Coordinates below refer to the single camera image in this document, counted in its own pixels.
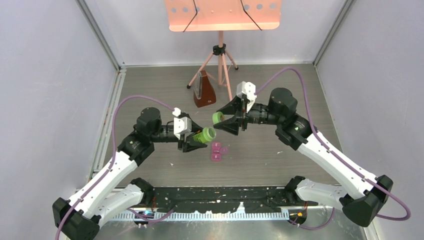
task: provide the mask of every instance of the pink music stand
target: pink music stand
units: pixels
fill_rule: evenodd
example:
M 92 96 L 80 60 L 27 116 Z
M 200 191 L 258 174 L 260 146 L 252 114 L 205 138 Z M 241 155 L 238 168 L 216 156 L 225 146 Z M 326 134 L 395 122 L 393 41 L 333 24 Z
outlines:
M 189 89 L 198 73 L 208 64 L 213 55 L 218 56 L 218 85 L 226 86 L 229 100 L 233 99 L 228 70 L 234 62 L 224 44 L 224 31 L 271 30 L 280 25 L 282 0 L 165 0 L 169 29 L 173 32 L 218 31 L 218 45 L 214 46 L 206 61 L 187 85 Z M 230 60 L 227 68 L 225 55 Z M 225 82 L 222 79 L 224 69 Z

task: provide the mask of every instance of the white wall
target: white wall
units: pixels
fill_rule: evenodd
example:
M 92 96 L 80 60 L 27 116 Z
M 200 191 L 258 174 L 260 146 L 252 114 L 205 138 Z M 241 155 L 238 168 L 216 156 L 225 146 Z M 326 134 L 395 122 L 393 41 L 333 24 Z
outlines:
M 230 31 L 224 42 L 239 64 L 312 62 L 344 2 L 283 0 L 277 29 Z M 164 0 L 87 3 L 127 65 L 200 64 L 218 44 L 217 32 L 170 31 Z
M 0 1 L 0 239 L 50 240 L 87 182 L 115 69 L 74 0 Z
M 382 240 L 423 239 L 424 1 L 356 1 L 318 65 L 347 156 L 394 181 L 409 221 L 379 219 Z M 382 214 L 405 211 L 389 200 Z

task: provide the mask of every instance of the tripod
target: tripod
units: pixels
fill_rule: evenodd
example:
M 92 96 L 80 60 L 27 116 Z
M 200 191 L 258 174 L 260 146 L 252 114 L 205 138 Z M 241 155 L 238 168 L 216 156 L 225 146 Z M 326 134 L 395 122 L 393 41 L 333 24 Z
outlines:
M 206 73 L 206 74 L 211 79 L 217 81 L 218 85 L 220 87 L 222 87 L 222 86 L 227 87 L 229 100 L 231 101 L 233 99 L 233 96 L 231 94 L 230 78 L 228 77 L 228 71 L 230 70 L 231 63 L 234 65 L 235 70 L 238 70 L 239 67 L 234 62 L 234 59 L 231 56 L 230 52 L 228 52 L 228 50 L 226 50 L 226 45 L 224 44 L 224 31 L 218 31 L 218 37 L 219 37 L 219 44 L 213 46 L 212 52 L 209 54 L 206 61 L 199 68 L 199 70 L 196 72 L 194 77 L 191 79 L 190 83 L 188 83 L 187 88 L 189 89 L 189 88 L 192 87 L 192 84 L 196 80 L 196 78 L 198 77 L 199 72 L 202 71 L 203 68 L 205 68 L 205 66 L 211 60 L 212 56 L 215 55 L 215 56 L 218 56 L 218 80 L 215 77 L 213 77 L 212 75 L 210 75 L 209 73 Z M 225 57 L 226 55 L 228 56 L 228 58 L 230 60 L 230 64 L 229 64 L 228 68 L 227 68 L 227 61 L 226 61 L 226 57 Z M 224 80 L 223 80 L 223 68 L 224 68 L 226 84 L 224 84 Z

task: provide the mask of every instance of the robotic arm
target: robotic arm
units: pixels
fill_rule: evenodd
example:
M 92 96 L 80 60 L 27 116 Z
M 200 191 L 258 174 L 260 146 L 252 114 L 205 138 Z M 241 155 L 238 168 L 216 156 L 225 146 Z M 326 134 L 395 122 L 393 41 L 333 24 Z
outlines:
M 255 92 L 253 83 L 241 82 L 237 86 L 236 97 L 214 113 L 213 127 L 237 136 L 239 129 L 245 131 L 248 124 L 275 125 L 275 135 L 283 144 L 312 159 L 341 184 L 321 184 L 296 176 L 285 187 L 292 193 L 292 198 L 332 206 L 343 211 L 355 224 L 367 227 L 386 203 L 388 196 L 366 179 L 389 192 L 393 181 L 386 175 L 376 177 L 355 164 L 314 127 L 317 136 L 329 149 L 324 147 L 314 135 L 309 121 L 296 113 L 298 101 L 288 89 L 280 87 L 272 90 L 268 105 L 256 103 Z M 225 119 L 224 115 L 233 117 Z M 331 152 L 335 152 L 365 178 L 355 174 Z
M 161 113 L 157 108 L 148 107 L 141 111 L 133 126 L 134 130 L 118 146 L 111 171 L 69 215 L 61 229 L 64 234 L 73 240 L 91 240 L 108 220 L 125 209 L 137 204 L 151 203 L 154 197 L 153 187 L 141 178 L 132 180 L 120 192 L 110 197 L 108 195 L 153 153 L 154 143 L 177 143 L 177 148 L 187 153 L 207 147 L 205 143 L 215 138 L 213 128 L 200 127 L 187 113 L 175 108 L 172 114 L 175 117 L 168 123 L 173 122 L 173 125 L 163 125 Z M 54 202 L 53 216 L 57 227 L 71 206 L 108 171 L 111 161 L 68 200 L 60 197 Z

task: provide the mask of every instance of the brown wooden metronome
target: brown wooden metronome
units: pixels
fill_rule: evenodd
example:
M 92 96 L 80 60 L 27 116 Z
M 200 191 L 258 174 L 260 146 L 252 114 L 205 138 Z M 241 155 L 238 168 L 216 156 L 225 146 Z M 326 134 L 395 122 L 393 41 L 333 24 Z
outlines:
M 209 78 L 205 70 L 198 73 L 197 81 L 194 84 L 193 99 L 198 108 L 217 102 L 214 87 L 212 87 L 209 82 Z

